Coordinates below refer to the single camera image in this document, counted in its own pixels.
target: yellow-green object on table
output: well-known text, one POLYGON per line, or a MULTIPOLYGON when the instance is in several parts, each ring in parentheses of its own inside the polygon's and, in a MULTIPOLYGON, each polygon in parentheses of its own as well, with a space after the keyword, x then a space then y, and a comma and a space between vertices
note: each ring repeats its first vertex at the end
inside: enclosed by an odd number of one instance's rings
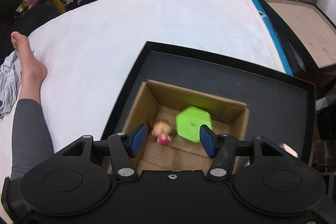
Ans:
POLYGON ((200 127, 203 124, 212 129, 210 114, 197 107, 187 107, 176 115, 176 132, 191 142, 199 143, 200 127))

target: screw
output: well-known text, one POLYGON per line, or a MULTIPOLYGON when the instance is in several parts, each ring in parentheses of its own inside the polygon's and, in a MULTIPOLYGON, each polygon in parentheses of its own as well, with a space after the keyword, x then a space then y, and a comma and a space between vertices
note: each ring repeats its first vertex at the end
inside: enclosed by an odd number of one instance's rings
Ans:
POLYGON ((118 170, 118 174, 121 175, 122 177, 129 177, 133 175, 135 172, 131 168, 121 168, 118 170))
POLYGON ((170 175, 168 175, 168 178, 169 179, 177 179, 177 175, 170 174, 170 175))
POLYGON ((214 168, 210 170, 210 174, 215 177, 223 177, 226 175, 226 170, 222 168, 214 168))

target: white bed sheet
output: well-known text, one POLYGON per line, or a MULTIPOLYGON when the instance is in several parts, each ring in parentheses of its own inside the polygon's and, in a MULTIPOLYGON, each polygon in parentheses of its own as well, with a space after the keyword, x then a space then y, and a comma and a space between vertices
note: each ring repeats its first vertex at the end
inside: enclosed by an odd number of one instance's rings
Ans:
MULTIPOLYGON (((55 152, 82 135, 100 139, 146 41, 215 52, 284 72, 251 0, 99 0, 51 20, 29 39, 48 69, 41 104, 55 152)), ((0 121, 1 186, 11 173, 14 110, 0 121)))

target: bare foot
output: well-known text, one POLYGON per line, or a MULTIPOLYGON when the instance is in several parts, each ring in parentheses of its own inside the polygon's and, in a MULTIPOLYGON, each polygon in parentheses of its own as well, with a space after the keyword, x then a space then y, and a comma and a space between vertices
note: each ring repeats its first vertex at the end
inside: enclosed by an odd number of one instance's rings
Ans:
POLYGON ((14 48, 19 52, 22 83, 31 82, 41 86, 47 76, 47 68, 33 55, 28 37, 19 32, 12 32, 11 40, 14 48))

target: gray towel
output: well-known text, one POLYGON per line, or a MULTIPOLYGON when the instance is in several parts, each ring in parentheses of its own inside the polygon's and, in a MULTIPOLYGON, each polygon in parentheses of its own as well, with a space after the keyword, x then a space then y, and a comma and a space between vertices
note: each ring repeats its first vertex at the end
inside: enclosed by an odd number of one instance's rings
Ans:
POLYGON ((17 51, 6 57, 0 67, 0 119, 11 112, 21 82, 21 64, 17 51))

